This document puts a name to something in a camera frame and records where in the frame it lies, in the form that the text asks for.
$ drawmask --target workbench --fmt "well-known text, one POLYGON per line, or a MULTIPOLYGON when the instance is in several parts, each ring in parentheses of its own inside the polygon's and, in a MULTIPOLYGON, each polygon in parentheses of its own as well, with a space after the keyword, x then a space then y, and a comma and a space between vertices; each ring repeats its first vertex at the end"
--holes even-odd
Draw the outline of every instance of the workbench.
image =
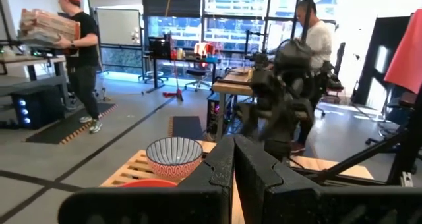
MULTIPOLYGON (((247 82, 248 74, 239 72, 229 72, 223 80, 230 80, 234 82, 247 82)), ((220 141, 223 136, 224 115, 226 113, 226 94, 234 95, 234 103, 237 101, 237 96, 252 96, 253 92, 249 86, 239 85, 234 83, 215 82, 212 85, 212 91, 220 95, 220 110, 218 113, 217 134, 216 141, 220 141)))
POLYGON ((44 59, 39 57, 29 58, 27 56, 24 57, 13 57, 12 59, 2 60, 0 63, 5 66, 5 68, 14 68, 14 67, 26 67, 28 71, 30 81, 23 82, 8 86, 0 86, 0 97, 9 96, 14 92, 18 92, 23 89, 33 88, 36 86, 59 86, 60 92, 63 97, 63 103, 66 107, 70 106, 70 100, 68 97, 68 90, 67 90, 67 78, 65 75, 65 67, 64 62, 66 58, 64 57, 52 57, 50 59, 44 59), (39 64, 50 64, 54 67, 55 76, 49 78, 43 78, 38 80, 37 75, 35 73, 34 65, 39 64))
MULTIPOLYGON (((216 143, 198 141, 202 145, 204 155, 210 153, 212 149, 216 146, 216 143)), ((301 157, 295 156, 292 157, 294 161, 302 165, 306 169, 321 171, 323 169, 328 169, 333 165, 336 165, 337 162, 326 161, 322 159, 310 158, 310 157, 301 157)), ((291 166, 296 166, 294 162, 290 163, 291 166)), ((366 167, 356 165, 342 173, 342 175, 349 175, 352 177, 359 177, 363 179, 373 179, 372 175, 366 167)), ((139 179, 159 179, 155 175, 146 161, 145 150, 138 151, 132 158, 130 158, 120 169, 118 169, 110 178, 104 181, 101 184, 101 187, 116 187, 121 186, 127 182, 138 181, 139 179)), ((236 180, 233 180, 233 200, 231 204, 231 223, 232 224, 245 224, 243 218, 243 210, 241 206, 241 201, 239 197, 239 192, 237 191, 236 180)))

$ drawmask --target floor mat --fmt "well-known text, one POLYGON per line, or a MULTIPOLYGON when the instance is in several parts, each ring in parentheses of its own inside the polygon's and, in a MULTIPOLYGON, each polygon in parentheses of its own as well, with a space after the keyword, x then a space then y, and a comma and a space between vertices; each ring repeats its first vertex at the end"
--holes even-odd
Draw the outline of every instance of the floor mat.
POLYGON ((199 116, 174 116, 169 120, 169 136, 204 140, 199 116))
MULTIPOLYGON (((117 105, 111 103, 99 103, 98 110, 102 116, 113 111, 117 105)), ((85 109, 81 109, 71 116, 51 125, 50 127, 37 132, 27 138, 25 142, 36 142, 44 144, 66 144, 80 133, 84 132, 90 123, 81 124, 79 118, 86 116, 85 109)))

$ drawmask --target computer tower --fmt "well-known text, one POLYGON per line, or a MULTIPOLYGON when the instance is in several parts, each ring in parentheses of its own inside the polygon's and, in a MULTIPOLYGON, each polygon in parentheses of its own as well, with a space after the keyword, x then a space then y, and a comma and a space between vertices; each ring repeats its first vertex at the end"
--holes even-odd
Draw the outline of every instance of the computer tower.
MULTIPOLYGON (((224 115, 223 131, 226 131, 227 122, 231 116, 231 95, 226 94, 226 113, 224 115)), ((206 112, 206 132, 217 134, 218 112, 220 110, 220 94, 214 93, 208 98, 206 112)))
POLYGON ((11 94, 21 128, 39 129, 65 118, 65 108, 56 86, 37 86, 11 94))

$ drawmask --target gray floor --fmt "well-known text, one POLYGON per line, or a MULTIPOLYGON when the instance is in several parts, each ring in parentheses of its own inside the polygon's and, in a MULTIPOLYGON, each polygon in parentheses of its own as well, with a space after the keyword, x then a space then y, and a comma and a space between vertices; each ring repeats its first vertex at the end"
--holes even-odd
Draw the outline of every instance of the gray floor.
MULTIPOLYGON (((0 223, 24 224, 28 220, 31 223, 56 223, 57 209, 70 194, 5 178, 1 175, 4 171, 69 186, 98 186, 135 152, 167 136, 170 116, 197 115, 205 127, 209 91, 185 91, 185 101, 180 103, 162 96, 162 92, 174 91, 173 87, 142 96, 139 93, 151 85, 106 80, 105 86, 108 96, 119 107, 102 119, 104 125, 98 134, 86 132, 66 145, 55 146, 22 142, 33 131, 0 130, 0 223), (107 149, 99 152, 105 145, 107 149), (88 161, 86 158, 91 154, 96 155, 88 161)), ((320 107, 327 115, 320 119, 316 114, 318 120, 308 140, 308 149, 313 149, 319 158, 341 161, 364 149, 367 137, 377 135, 376 124, 352 107, 320 107)), ((376 179, 385 180, 392 159, 391 155, 377 155, 362 165, 376 179)), ((422 184, 418 175, 414 179, 417 184, 422 184)))

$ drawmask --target man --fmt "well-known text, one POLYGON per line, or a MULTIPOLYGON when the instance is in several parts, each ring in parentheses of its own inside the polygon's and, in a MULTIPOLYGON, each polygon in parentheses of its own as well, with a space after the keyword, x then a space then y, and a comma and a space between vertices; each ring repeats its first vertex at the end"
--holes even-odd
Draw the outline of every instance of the man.
POLYGON ((97 100, 94 96, 98 65, 98 33, 95 20, 80 8, 80 0, 59 0, 61 9, 70 19, 80 23, 80 39, 69 41, 63 36, 55 43, 61 49, 68 49, 66 55, 69 83, 77 98, 84 104, 89 116, 80 118, 81 123, 92 122, 91 133, 101 129, 97 100))
MULTIPOLYGON (((325 61, 331 58, 332 36, 329 27, 325 22, 317 17, 317 6, 313 1, 302 0, 297 6, 297 19, 303 26, 308 5, 311 5, 311 15, 309 18, 309 29, 306 37, 306 43, 311 47, 313 56, 311 57, 311 68, 314 72, 313 82, 315 83, 315 93, 309 99, 313 111, 317 108, 317 104, 322 96, 318 90, 319 76, 318 70, 325 61)), ((291 143, 291 152, 297 153, 305 150, 306 139, 312 129, 312 124, 301 123, 301 131, 296 142, 291 143)))

